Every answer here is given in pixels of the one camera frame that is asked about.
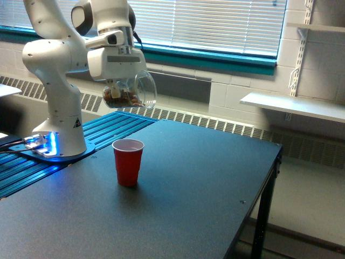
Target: white shelf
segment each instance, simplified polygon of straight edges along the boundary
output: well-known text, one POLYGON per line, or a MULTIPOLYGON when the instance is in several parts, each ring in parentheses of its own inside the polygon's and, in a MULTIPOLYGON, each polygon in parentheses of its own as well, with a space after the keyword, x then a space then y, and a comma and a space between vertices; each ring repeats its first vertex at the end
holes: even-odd
POLYGON ((309 29, 312 31, 330 31, 330 32, 344 32, 344 27, 335 27, 335 26, 325 26, 325 25, 313 25, 313 24, 302 24, 302 23, 287 23, 289 27, 296 27, 300 29, 309 29))
POLYGON ((21 93, 21 90, 12 86, 0 84, 0 97, 21 93))
POLYGON ((326 101, 271 93, 250 93, 240 103, 345 123, 345 106, 326 101))

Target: radiator vent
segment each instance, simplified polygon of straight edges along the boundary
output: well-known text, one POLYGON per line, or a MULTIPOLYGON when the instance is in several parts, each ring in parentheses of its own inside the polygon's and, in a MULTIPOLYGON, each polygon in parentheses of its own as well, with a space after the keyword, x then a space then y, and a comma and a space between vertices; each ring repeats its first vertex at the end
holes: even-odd
POLYGON ((163 108, 154 108, 149 110, 144 108, 125 108, 119 109, 119 111, 139 114, 154 119, 179 121, 282 144, 284 147, 283 155, 285 156, 320 163, 326 166, 333 166, 340 169, 345 168, 344 145, 330 144, 327 143, 327 140, 322 139, 311 139, 309 136, 304 136, 300 133, 294 134, 292 132, 267 131, 235 121, 163 108))
MULTIPOLYGON (((9 77, 0 77, 0 84, 16 87, 22 92, 19 95, 47 101, 47 95, 42 84, 19 80, 9 77)), ((81 108, 86 111, 97 112, 102 97, 93 94, 81 93, 81 108)), ((139 114, 154 119, 168 119, 207 127, 228 133, 248 136, 261 140, 271 141, 284 146, 283 155, 320 163, 336 168, 345 168, 345 146, 337 143, 328 143, 323 139, 311 139, 301 134, 267 131, 239 122, 208 117, 201 114, 168 110, 163 108, 143 109, 126 108, 119 109, 129 113, 139 114)))
MULTIPOLYGON (((19 95, 21 96, 47 101, 47 94, 42 84, 37 84, 9 77, 0 77, 0 84, 20 89, 22 92, 19 95)), ((98 109, 102 103, 101 96, 80 93, 80 98, 82 110, 98 112, 98 109)))

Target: window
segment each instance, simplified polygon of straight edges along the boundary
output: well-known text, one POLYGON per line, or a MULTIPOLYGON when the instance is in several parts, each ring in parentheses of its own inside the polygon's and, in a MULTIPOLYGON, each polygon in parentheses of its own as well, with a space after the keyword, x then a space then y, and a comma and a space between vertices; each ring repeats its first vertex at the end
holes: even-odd
MULTIPOLYGON (((71 20, 77 0, 59 0, 71 20)), ((286 0, 128 0, 143 43, 275 58, 286 0)), ((0 25, 31 27, 23 0, 0 0, 0 25)))

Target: red cup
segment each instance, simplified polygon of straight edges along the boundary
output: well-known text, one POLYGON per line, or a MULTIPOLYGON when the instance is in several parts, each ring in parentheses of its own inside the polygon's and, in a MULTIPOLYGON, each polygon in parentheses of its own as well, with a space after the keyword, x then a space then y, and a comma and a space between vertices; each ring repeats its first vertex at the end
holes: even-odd
POLYGON ((138 181, 144 143, 135 139, 119 139, 113 142, 118 183, 134 186, 138 181))

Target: table leg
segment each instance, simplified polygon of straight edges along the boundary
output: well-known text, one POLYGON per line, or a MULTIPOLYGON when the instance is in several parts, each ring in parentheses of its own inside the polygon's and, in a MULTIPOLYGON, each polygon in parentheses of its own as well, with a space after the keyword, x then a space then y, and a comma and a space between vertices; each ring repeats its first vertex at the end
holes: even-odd
POLYGON ((277 159, 273 168, 273 172, 266 184, 260 200, 260 207, 258 212, 257 224, 255 228, 255 235, 252 247, 251 259, 261 258, 261 253, 264 247, 265 232, 268 222, 268 216, 270 214, 271 201, 273 196, 273 189, 275 184, 275 178, 277 178, 280 165, 280 159, 277 159))

